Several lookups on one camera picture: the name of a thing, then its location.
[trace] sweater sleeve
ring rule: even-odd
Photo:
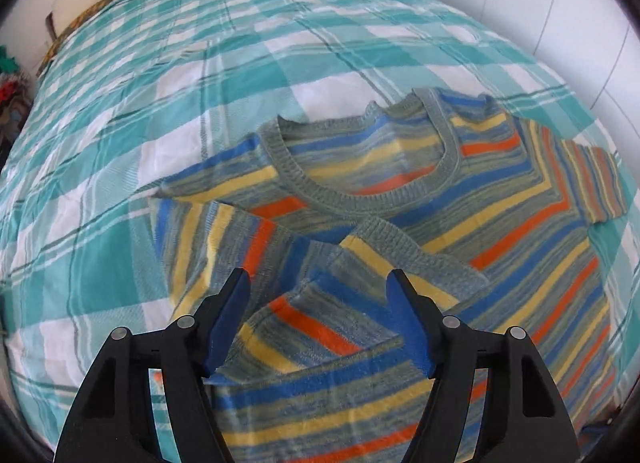
[[[628,203],[612,154],[559,138],[541,124],[535,126],[539,136],[546,136],[550,141],[575,202],[588,223],[605,222],[626,214]]]

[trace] blue gripper pad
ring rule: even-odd
[[[436,364],[429,357],[427,332],[393,272],[386,278],[386,300],[391,309],[395,329],[404,338],[404,351],[407,356],[426,378],[433,378]]]
[[[225,363],[226,354],[238,333],[242,315],[249,303],[250,290],[251,282],[249,275],[245,272],[238,279],[231,295],[220,310],[218,320],[209,332],[209,353],[205,360],[205,367],[212,374]]]

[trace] striped sweater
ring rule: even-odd
[[[364,116],[263,126],[163,183],[154,237],[175,316],[235,266],[246,322],[212,377],[237,461],[400,461],[431,387],[384,280],[476,329],[529,331],[576,429],[609,401],[609,306],[588,226],[626,212],[612,157],[492,98],[415,90]],[[473,452],[479,373],[460,449]]]

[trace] mattress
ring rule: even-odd
[[[169,323],[176,303],[146,203],[164,178],[278,114],[353,116],[422,85],[488,92],[564,138],[615,151],[554,71],[437,0],[112,0],[72,32],[0,177],[0,317],[33,432],[56,446],[112,329]],[[640,372],[640,196],[616,158],[631,210],[590,229],[617,374],[602,403],[623,401]],[[587,401],[578,409],[592,413]],[[159,389],[154,410],[177,461]]]

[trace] screw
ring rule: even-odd
[[[518,340],[522,340],[527,337],[527,332],[524,329],[520,328],[520,326],[515,326],[509,330],[511,336],[513,338],[517,338]]]
[[[189,329],[194,324],[196,324],[196,319],[191,315],[183,315],[178,319],[178,328],[181,329]]]
[[[114,340],[122,340],[127,336],[127,328],[116,328],[111,332],[111,338]]]
[[[460,326],[460,319],[453,315],[447,315],[442,319],[442,323],[448,328],[455,329]]]

